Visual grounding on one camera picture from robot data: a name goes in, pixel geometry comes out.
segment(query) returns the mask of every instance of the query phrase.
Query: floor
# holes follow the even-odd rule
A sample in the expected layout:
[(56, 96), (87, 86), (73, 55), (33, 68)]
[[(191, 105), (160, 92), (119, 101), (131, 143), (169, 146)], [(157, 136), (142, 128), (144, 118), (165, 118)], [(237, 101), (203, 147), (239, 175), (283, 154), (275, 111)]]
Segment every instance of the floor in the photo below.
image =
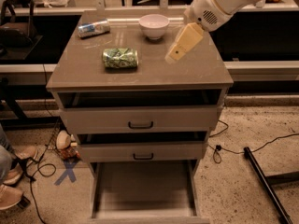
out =
[[(50, 113), (57, 115), (53, 100), (23, 101), (19, 104), (28, 117), (48, 116)], [(242, 152), (244, 147), (254, 150), (277, 137), (299, 134), (298, 114), (298, 96), (228, 96), (220, 120), (229, 128), (211, 137), (209, 144), (211, 147), (221, 145), (234, 152)], [(7, 118), (13, 118), (13, 114), (4, 104), (0, 119)], [(220, 122), (213, 133), (224, 128), (225, 125)], [(46, 145), (51, 144), (54, 133), (53, 128), (7, 130), (7, 136), (15, 148), (37, 146), (38, 157), (46, 150)], [(254, 152), (266, 175), (298, 171), (298, 140), (298, 135), (280, 138)], [(244, 155), (221, 150), (218, 156), (211, 147), (194, 175), (201, 215), (214, 224), (279, 223), (274, 205)], [(42, 165), (46, 166), (40, 167), (40, 173), (35, 174), (36, 182), (32, 184), (36, 205), (29, 179), (24, 176), (16, 188), (24, 191), (31, 204), (25, 209), (14, 206), (1, 211), (0, 223), (42, 223), (36, 207), (46, 223), (91, 221), (93, 176), (88, 166), (79, 161), (71, 164), (75, 167), (65, 169), (64, 162), (53, 150), (45, 152)], [(36, 170), (36, 165), (30, 166), (29, 174), (34, 174)], [(292, 223), (299, 223), (299, 182), (274, 186), (274, 190), (291, 216)]]

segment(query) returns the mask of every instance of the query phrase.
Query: tabletop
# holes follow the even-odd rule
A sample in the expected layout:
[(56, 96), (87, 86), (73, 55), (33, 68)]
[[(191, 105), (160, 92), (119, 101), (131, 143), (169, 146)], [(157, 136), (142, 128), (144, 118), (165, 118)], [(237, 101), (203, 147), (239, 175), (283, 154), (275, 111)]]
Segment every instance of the tabletop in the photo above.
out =
[[(95, 11), (85, 11), (78, 25), (99, 19)], [(110, 33), (85, 39), (75, 29), (47, 85), (49, 91), (213, 88), (233, 84), (209, 33), (181, 60), (168, 63), (164, 57), (183, 22), (170, 22), (161, 39), (150, 41), (143, 36), (137, 20), (114, 21), (110, 22)], [(106, 69), (103, 50), (114, 48), (137, 50), (138, 67)]]

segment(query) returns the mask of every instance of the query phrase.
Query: white bowl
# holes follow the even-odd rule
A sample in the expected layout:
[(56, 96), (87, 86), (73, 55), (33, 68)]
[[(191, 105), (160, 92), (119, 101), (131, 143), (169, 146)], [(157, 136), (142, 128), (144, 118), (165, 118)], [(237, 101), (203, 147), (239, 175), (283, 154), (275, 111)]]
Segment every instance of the white bowl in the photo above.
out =
[(169, 19), (161, 14), (149, 14), (139, 19), (139, 25), (150, 40), (158, 40), (165, 34)]

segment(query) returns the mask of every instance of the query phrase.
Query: crushed soda can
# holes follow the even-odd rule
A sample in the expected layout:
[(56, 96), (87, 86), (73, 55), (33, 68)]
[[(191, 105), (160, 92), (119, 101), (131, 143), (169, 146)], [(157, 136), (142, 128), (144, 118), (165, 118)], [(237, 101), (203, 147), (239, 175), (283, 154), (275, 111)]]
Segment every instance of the crushed soda can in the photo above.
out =
[(102, 19), (92, 23), (84, 23), (78, 27), (78, 36), (80, 38), (101, 35), (109, 32), (110, 25), (107, 19)]
[(105, 68), (137, 68), (138, 56), (135, 49), (104, 49), (103, 62)]

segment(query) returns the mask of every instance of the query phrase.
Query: drawer handle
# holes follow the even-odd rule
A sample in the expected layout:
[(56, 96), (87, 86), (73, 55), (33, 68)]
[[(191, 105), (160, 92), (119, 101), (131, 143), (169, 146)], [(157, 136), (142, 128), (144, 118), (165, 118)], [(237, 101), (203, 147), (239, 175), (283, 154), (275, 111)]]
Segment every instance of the drawer handle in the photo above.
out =
[(128, 126), (132, 130), (151, 129), (153, 127), (153, 121), (149, 125), (140, 125), (140, 124), (134, 125), (133, 123), (131, 123), (131, 121), (129, 121)]
[(137, 156), (135, 153), (133, 154), (133, 159), (136, 161), (151, 161), (153, 159), (153, 153), (150, 154), (150, 156)]

